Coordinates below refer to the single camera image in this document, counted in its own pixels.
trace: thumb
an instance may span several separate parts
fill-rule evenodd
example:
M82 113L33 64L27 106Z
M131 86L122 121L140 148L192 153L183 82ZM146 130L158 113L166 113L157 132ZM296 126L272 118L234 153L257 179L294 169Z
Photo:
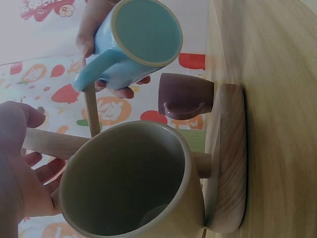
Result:
M76 38L76 44L83 57L87 58L94 52L94 36L114 6L115 3L110 0L89 0L87 2Z

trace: red strawberry print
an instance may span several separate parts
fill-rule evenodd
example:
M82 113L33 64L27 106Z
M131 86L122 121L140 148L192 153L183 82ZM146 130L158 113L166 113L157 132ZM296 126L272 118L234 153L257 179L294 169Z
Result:
M180 53L178 62L184 68L205 70L205 58L202 54Z
M74 103L77 101L79 93L77 93L71 84L67 84L52 96L52 101L57 103Z
M17 74L22 71L23 62L16 62L11 65L10 74Z
M141 114L140 120L156 121L163 124L167 124L167 118L164 115L159 114L158 111L150 110Z
M56 65L51 71L51 77L60 77L65 73L65 67L61 64Z

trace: mug handle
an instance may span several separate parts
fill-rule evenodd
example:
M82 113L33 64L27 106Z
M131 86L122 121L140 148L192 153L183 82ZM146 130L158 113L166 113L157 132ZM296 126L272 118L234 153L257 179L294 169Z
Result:
M83 91L88 85L98 80L106 69L125 59L127 59L127 56L122 52L114 49L106 50L81 70L72 82L73 88L77 92Z
M168 116L169 118L172 118L175 120L188 120L201 114L204 111L206 104L199 103L197 108L185 113L173 112L170 109L171 103L168 103L168 102L165 102L163 106L164 106L165 115Z

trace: mug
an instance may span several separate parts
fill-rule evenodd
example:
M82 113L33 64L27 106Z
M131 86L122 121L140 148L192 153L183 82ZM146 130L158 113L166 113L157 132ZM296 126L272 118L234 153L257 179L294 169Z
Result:
M90 238L193 238L204 227L201 184L185 139L152 121L114 126L69 160L65 220Z
M162 73L158 112L176 120L209 113L213 105L213 82L178 73Z
M80 92L100 79L118 90L172 63L183 44L175 15L157 0L122 0L95 35L94 55L73 81Z

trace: fingernail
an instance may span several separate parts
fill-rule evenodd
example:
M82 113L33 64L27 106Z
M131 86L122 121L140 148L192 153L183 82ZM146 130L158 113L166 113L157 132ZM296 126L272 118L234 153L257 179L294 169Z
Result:
M89 50L89 45L88 43L84 43L80 46L80 51L81 51L81 54L85 57L85 55L87 54Z

